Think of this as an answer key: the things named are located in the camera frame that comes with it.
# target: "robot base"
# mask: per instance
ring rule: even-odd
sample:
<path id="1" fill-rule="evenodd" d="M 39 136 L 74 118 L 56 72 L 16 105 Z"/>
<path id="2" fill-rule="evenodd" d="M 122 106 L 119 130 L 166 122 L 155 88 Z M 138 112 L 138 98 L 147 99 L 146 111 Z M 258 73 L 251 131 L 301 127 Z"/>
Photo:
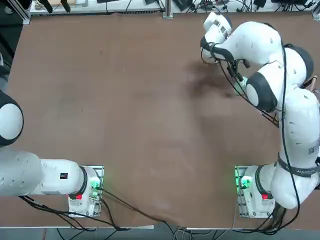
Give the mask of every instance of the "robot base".
<path id="1" fill-rule="evenodd" d="M 263 199 L 257 189 L 257 168 L 258 166 L 236 166 L 234 169 L 239 214 L 244 218 L 268 218 L 275 208 L 275 199 Z"/>
<path id="2" fill-rule="evenodd" d="M 87 184 L 82 195 L 68 197 L 69 212 L 83 214 L 89 217 L 100 216 L 102 188 L 104 182 L 104 166 L 83 166 L 87 173 Z M 73 218 L 84 218 L 75 214 L 69 214 Z"/>

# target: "green led light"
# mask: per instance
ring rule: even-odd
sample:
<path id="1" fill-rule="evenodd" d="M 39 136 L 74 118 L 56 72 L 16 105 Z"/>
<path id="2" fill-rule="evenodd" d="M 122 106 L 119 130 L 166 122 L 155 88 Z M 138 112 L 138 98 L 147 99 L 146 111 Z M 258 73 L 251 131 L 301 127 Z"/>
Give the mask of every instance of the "green led light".
<path id="1" fill-rule="evenodd" d="M 100 183 L 98 181 L 91 181 L 92 188 L 98 188 L 99 186 L 100 186 Z"/>
<path id="2" fill-rule="evenodd" d="M 250 184 L 251 184 L 251 181 L 252 181 L 252 177 L 250 176 L 243 176 L 241 178 L 241 186 L 242 186 L 242 189 L 247 189 L 250 187 Z"/>

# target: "brown table surface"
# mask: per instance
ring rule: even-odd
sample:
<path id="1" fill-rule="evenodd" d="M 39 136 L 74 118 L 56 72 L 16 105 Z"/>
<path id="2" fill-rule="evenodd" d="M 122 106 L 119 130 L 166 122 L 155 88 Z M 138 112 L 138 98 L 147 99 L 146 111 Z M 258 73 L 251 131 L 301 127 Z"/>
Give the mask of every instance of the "brown table surface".
<path id="1" fill-rule="evenodd" d="M 312 54 L 317 71 L 320 25 L 310 12 L 229 16 L 233 29 L 245 21 L 272 24 L 284 43 Z M 9 79 L 8 94 L 25 117 L 13 146 L 40 158 L 104 165 L 108 190 L 170 223 L 230 228 L 234 166 L 274 162 L 279 133 L 233 94 L 218 66 L 202 63 L 205 18 L 34 17 L 23 27 Z M 66 196 L 37 199 L 61 210 L 68 206 Z M 105 199 L 121 226 L 154 223 Z M 318 229 L 319 200 L 320 192 L 312 193 L 291 227 Z M 1 226 L 66 225 L 17 197 L 1 197 L 0 206 Z M 101 219 L 108 219 L 104 210 Z M 237 214 L 234 226 L 258 223 Z"/>

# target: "floor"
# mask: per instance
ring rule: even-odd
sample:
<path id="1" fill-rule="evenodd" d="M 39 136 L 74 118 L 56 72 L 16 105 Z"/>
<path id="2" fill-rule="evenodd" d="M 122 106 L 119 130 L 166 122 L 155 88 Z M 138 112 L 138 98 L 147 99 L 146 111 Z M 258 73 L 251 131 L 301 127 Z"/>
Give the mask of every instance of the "floor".
<path id="1" fill-rule="evenodd" d="M 8 41 L 9 45 L 13 50 L 16 49 L 22 26 L 16 26 L 21 24 L 21 20 L 17 14 L 7 15 L 4 12 L 4 5 L 0 3 L 0 33 Z M 12 63 L 10 56 L 4 51 L 3 47 L 0 46 L 0 52 L 2 53 L 4 59 L 8 63 Z M 83 232 L 76 237 L 77 240 L 104 240 L 110 234 L 114 232 L 113 228 L 99 228 L 96 232 Z M 203 231 L 193 231 L 193 232 L 208 232 L 207 230 Z M 218 230 L 217 236 L 222 233 L 223 230 Z M 72 238 L 75 234 L 79 233 L 78 230 L 73 230 L 70 228 L 60 228 L 60 233 L 62 237 L 66 240 Z M 274 236 L 265 236 L 259 233 L 252 234 L 241 234 L 237 232 L 228 231 L 221 240 L 318 240 L 320 236 L 320 231 L 310 231 L 310 230 L 289 230 L 284 229 L 277 233 Z M 195 236 L 194 240 L 211 240 L 213 233 L 205 236 Z M 32 240 L 59 240 L 59 236 L 56 228 L 47 228 L 46 231 L 43 228 L 10 228 L 10 229 L 0 229 L 0 238 L 1 240 L 23 240 L 23 239 L 32 239 Z M 170 240 L 173 238 L 172 233 L 169 229 L 163 225 L 158 224 L 154 226 L 154 229 L 132 229 L 126 232 L 116 232 L 109 239 L 112 240 L 125 240 L 125 239 L 136 239 L 136 240 Z M 179 234 L 177 239 L 182 239 L 182 236 Z"/>
<path id="2" fill-rule="evenodd" d="M 79 233 L 78 230 L 73 230 L 69 228 L 60 228 L 60 233 L 65 240 L 69 240 L 75 234 Z M 96 232 L 83 232 L 74 239 L 76 240 L 104 240 L 110 234 L 114 232 L 112 228 L 99 228 Z M 203 231 L 193 231 L 195 233 L 208 232 Z M 223 230 L 218 230 L 216 237 L 221 234 Z M 211 240 L 214 233 L 209 235 L 194 236 L 194 240 Z M 237 232 L 228 231 L 220 240 L 318 240 L 320 232 L 319 231 L 307 231 L 307 230 L 282 230 L 273 236 L 266 236 L 259 233 L 242 234 Z M 19 228 L 19 229 L 0 229 L 0 236 L 2 240 L 24 240 L 26 236 L 27 239 L 32 240 L 60 240 L 62 239 L 56 228 L 48 228 L 46 230 L 44 238 L 44 230 L 41 228 Z M 126 232 L 116 232 L 112 237 L 108 238 L 110 240 L 171 240 L 173 239 L 172 233 L 164 225 L 156 225 L 154 229 L 132 229 Z M 182 240 L 181 234 L 177 236 L 177 240 Z"/>

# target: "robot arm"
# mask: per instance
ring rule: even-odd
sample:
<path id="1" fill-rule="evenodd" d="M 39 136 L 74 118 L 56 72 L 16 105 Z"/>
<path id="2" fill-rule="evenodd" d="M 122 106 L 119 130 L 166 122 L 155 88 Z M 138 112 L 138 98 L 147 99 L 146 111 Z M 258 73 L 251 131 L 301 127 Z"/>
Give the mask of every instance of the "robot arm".
<path id="1" fill-rule="evenodd" d="M 102 181 L 95 169 L 11 149 L 8 145 L 19 138 L 23 126 L 20 106 L 0 91 L 0 196 L 68 195 L 69 212 L 99 215 L 101 192 L 96 187 Z"/>
<path id="2" fill-rule="evenodd" d="M 258 109 L 267 112 L 284 110 L 286 149 L 302 203 L 319 183 L 319 174 L 315 170 L 319 155 L 319 103 L 313 93 L 299 88 L 313 73 L 312 58 L 300 47 L 287 45 L 284 48 L 279 33 L 267 24 L 245 22 L 231 34 L 230 21 L 222 18 L 211 13 L 205 20 L 206 33 L 200 42 L 202 58 L 230 64 L 246 60 L 262 66 L 240 85 L 248 100 Z M 282 109 L 284 51 L 287 75 Z M 243 190 L 250 217 L 267 218 L 275 201 L 287 209 L 297 206 L 282 142 L 278 158 L 275 158 L 277 164 L 249 166 L 245 172 L 245 179 L 251 179 L 250 187 Z"/>

